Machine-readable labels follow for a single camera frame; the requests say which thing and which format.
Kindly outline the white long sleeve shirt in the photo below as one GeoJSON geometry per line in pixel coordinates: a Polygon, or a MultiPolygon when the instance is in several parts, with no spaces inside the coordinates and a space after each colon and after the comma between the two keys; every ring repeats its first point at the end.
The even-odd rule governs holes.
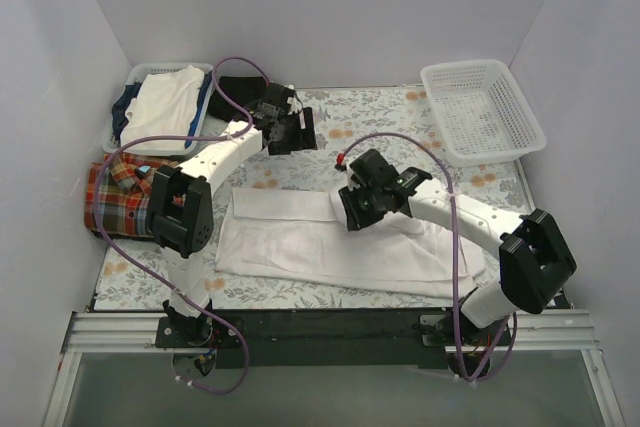
{"type": "Polygon", "coordinates": [[[449,299],[485,272],[483,251],[461,244],[454,268],[451,233],[399,213],[348,231],[336,192],[236,188],[224,217],[216,268],[362,290],[449,299]]]}

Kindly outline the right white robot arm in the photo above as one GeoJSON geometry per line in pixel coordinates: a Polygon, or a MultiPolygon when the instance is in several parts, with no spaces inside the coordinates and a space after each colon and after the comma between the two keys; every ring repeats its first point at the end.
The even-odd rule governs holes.
{"type": "Polygon", "coordinates": [[[577,270],[556,220],[542,209],[524,215],[453,195],[421,169],[398,172],[376,149],[344,170],[347,184],[339,197],[348,230],[401,213],[443,227],[498,260],[499,279],[466,294],[452,320],[453,334],[464,344],[479,342],[491,324],[517,310],[541,313],[577,270]]]}

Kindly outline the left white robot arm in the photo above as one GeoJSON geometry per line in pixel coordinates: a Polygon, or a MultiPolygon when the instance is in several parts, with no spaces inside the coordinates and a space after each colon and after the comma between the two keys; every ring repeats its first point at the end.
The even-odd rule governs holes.
{"type": "Polygon", "coordinates": [[[313,114],[293,86],[270,83],[261,99],[245,108],[253,120],[232,120],[220,142],[176,167],[154,175],[147,213],[147,230],[168,263],[171,296],[163,303],[172,331],[193,347],[205,345],[213,333],[205,287],[202,250],[213,234],[215,191],[251,156],[317,148],[313,114]]]}

